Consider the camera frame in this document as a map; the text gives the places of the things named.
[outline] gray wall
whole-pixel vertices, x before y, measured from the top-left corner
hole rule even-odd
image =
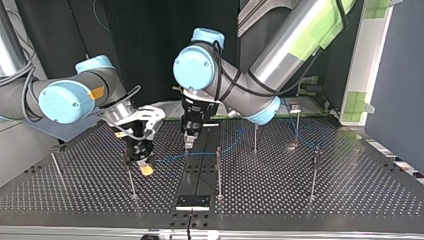
[[[365,131],[424,172],[424,1],[395,5]]]

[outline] green tape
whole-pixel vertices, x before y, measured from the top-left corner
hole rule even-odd
[[[343,29],[342,19],[337,9],[336,1],[318,0],[325,2],[314,19],[309,21],[305,30],[297,36],[289,53],[306,61],[320,46],[325,49]],[[355,0],[342,1],[345,12],[348,13]]]
[[[385,18],[390,0],[369,0],[364,19]]]
[[[343,112],[344,122],[360,122],[365,111],[365,92],[348,92]]]

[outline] metal bracket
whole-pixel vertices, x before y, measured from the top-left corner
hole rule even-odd
[[[365,103],[365,112],[370,113],[370,114],[374,114],[375,112],[375,107],[369,103]]]
[[[299,0],[250,0],[238,15],[237,37],[241,37],[270,10],[278,7],[293,9],[298,2]]]

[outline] wire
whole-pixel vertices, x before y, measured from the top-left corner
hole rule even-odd
[[[92,116],[94,116],[94,115],[99,115],[99,114],[104,113],[104,112],[106,112],[107,110],[109,110],[109,109],[111,109],[111,108],[113,108],[113,107],[116,107],[116,105],[118,105],[118,104],[120,104],[120,103],[123,103],[123,102],[125,102],[125,101],[128,101],[130,98],[132,98],[134,95],[136,95],[136,94],[137,94],[140,90],[141,90],[141,86],[140,86],[140,85],[135,86],[133,89],[131,89],[131,90],[127,93],[127,96],[126,96],[126,97],[124,97],[123,99],[121,99],[121,100],[119,100],[118,102],[114,103],[112,106],[109,106],[109,107],[107,107],[107,108],[102,108],[101,110],[99,110],[99,111],[97,111],[97,112],[94,112],[94,113],[90,113],[90,114],[88,114],[88,115],[87,115],[87,117],[92,117]]]
[[[231,150],[232,150],[234,147],[236,147],[236,146],[237,146],[237,144],[240,142],[241,137],[242,137],[242,136],[243,136],[243,134],[244,134],[244,129],[236,130],[236,132],[238,132],[238,136],[237,136],[236,141],[234,141],[234,143],[233,143],[233,144],[231,144],[231,146],[229,146],[229,147],[227,147],[227,148],[223,149],[223,150],[222,150],[222,153],[226,153],[226,152],[228,152],[228,151],[231,151]],[[198,155],[210,155],[210,156],[213,156],[213,155],[216,155],[216,152],[192,152],[192,153],[182,153],[182,154],[178,154],[178,155],[175,155],[175,156],[171,156],[171,157],[163,158],[163,159],[160,159],[160,160],[156,160],[155,162],[166,162],[166,161],[171,161],[171,160],[177,160],[177,159],[182,158],[182,157],[187,157],[187,156],[198,156]]]
[[[222,56],[222,49],[221,46],[219,45],[218,41],[214,41],[213,44],[213,50],[215,52],[215,54],[218,54],[218,56]],[[222,72],[222,57],[218,58],[218,72],[221,73]],[[219,92],[221,91],[221,83],[222,83],[222,74],[218,74],[218,79],[217,79],[217,83],[216,83],[216,92],[215,92],[215,98],[214,101],[218,101],[219,99]]]
[[[309,64],[308,64],[308,66],[306,67],[306,69],[305,69],[305,71],[302,73],[302,75],[296,80],[296,82],[292,85],[292,86],[290,86],[289,88],[287,88],[287,89],[284,89],[284,90],[281,90],[281,91],[279,91],[279,92],[274,92],[274,93],[260,93],[260,92],[256,92],[256,91],[253,91],[253,90],[250,90],[250,89],[248,89],[248,88],[246,88],[246,87],[244,87],[244,86],[242,86],[242,85],[240,85],[240,84],[238,84],[234,79],[232,79],[231,77],[230,77],[230,75],[225,71],[225,69],[224,68],[222,68],[221,67],[221,69],[222,69],[222,73],[224,74],[224,76],[228,79],[228,81],[230,81],[234,86],[236,86],[236,87],[238,87],[238,88],[240,88],[241,90],[243,90],[243,91],[245,91],[245,92],[248,92],[248,93],[250,93],[250,94],[253,94],[253,95],[256,95],[256,96],[259,96],[259,97],[275,97],[275,96],[280,96],[280,95],[282,95],[282,94],[285,94],[285,93],[287,93],[287,92],[289,92],[289,91],[291,91],[294,87],[296,87],[297,86],[297,84],[300,82],[300,80],[302,80],[302,78],[308,73],[308,71],[309,71],[309,69],[312,67],[312,65],[315,63],[315,61],[317,60],[317,58],[319,57],[319,55],[323,52],[324,50],[322,49],[322,48],[318,48],[318,50],[316,51],[316,53],[315,53],[315,56],[312,58],[312,60],[309,62]],[[212,56],[215,56],[214,58],[215,58],[215,61],[218,63],[218,68],[220,68],[219,67],[219,62],[221,61],[220,59],[222,58],[222,55],[221,54],[218,54],[218,56],[217,56],[217,54],[215,53],[215,51],[214,51],[214,54],[212,55]]]
[[[349,29],[349,19],[347,19],[346,12],[344,10],[341,0],[336,0],[337,9],[339,10],[340,17],[342,18],[344,30]]]
[[[15,16],[16,18],[18,18],[18,19],[22,22],[22,24],[23,24],[22,17],[19,15],[19,13],[18,13],[17,11],[12,10],[12,9],[6,9],[6,12],[7,12],[7,13],[9,13],[10,15],[13,15],[13,16]],[[34,51],[34,46],[32,45],[31,40],[30,40],[29,38],[27,38],[27,40],[25,40],[25,39],[24,39],[24,37],[21,35],[21,33],[20,33],[17,29],[14,29],[14,30],[15,30],[16,35],[18,36],[18,38],[19,38],[19,39],[20,39],[23,43],[25,43],[25,45],[26,45],[28,48],[30,48],[31,50],[33,50],[33,51]]]
[[[287,113],[289,114],[289,120],[290,120],[290,123],[291,123],[291,127],[293,128],[293,131],[294,131],[294,133],[296,134],[296,136],[303,142],[303,143],[305,143],[310,149],[312,149],[312,150],[315,150],[315,148],[316,148],[316,146],[317,145],[320,145],[320,143],[322,142],[322,134],[321,134],[321,140],[318,142],[318,143],[316,143],[316,144],[312,144],[312,143],[310,143],[308,140],[306,140],[305,138],[303,138],[303,136],[299,133],[299,130],[298,129],[296,129],[296,124],[294,123],[294,121],[293,121],[293,118],[291,117],[291,114],[290,114],[290,108],[289,108],[289,106],[287,105],[287,102],[286,102],[286,100],[284,99],[284,98],[281,98],[281,100],[283,101],[283,104],[284,104],[284,106],[286,107],[286,109],[287,109]]]
[[[336,112],[337,116],[340,118],[340,113],[336,110],[336,106],[334,106],[334,104],[331,102],[330,98],[328,97],[327,91],[325,91],[325,87],[324,85],[321,85],[322,88],[322,92],[325,95],[325,98],[327,99],[327,101],[330,103],[330,105],[333,107],[334,112]]]
[[[99,17],[97,16],[97,11],[96,11],[96,2],[97,0],[93,1],[93,13],[94,13],[94,17],[96,17],[97,22],[100,24],[100,26],[102,26],[106,31],[110,32],[110,29],[108,27],[106,27],[102,21],[100,21]]]
[[[115,127],[115,128],[117,128],[117,129],[119,129],[119,131],[121,131],[121,132],[125,133],[128,137],[130,137],[130,138],[132,138],[132,139],[134,139],[134,140],[141,141],[141,140],[146,139],[146,137],[145,137],[145,136],[143,136],[143,137],[136,137],[136,136],[134,136],[132,133],[130,133],[130,132],[128,132],[127,130],[123,129],[123,128],[122,128],[121,126],[119,126],[118,124],[116,124],[116,123],[114,123],[114,122],[112,122],[112,121],[109,121],[108,119],[106,119],[106,118],[104,118],[104,117],[99,116],[99,118],[100,118],[100,119],[102,119],[103,121],[107,122],[109,125],[112,125],[113,127]]]
[[[24,83],[24,87],[22,88],[22,96],[21,96],[21,108],[22,108],[22,114],[24,115],[25,119],[27,119],[30,122],[38,122],[41,120],[41,117],[39,116],[35,116],[36,119],[34,120],[33,117],[30,117],[28,115],[28,107],[27,107],[27,101],[26,101],[26,95],[27,95],[27,91],[28,91],[28,85],[29,82],[32,81],[33,79],[33,73],[35,71],[35,67],[32,67],[31,70],[28,73],[28,76],[26,77],[25,83]]]

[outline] end effector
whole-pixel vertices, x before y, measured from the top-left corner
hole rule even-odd
[[[184,115],[181,117],[181,132],[184,133],[185,149],[188,150],[193,148],[203,124],[216,115],[219,103],[208,97],[200,98],[186,93],[182,96],[181,105],[184,109]]]

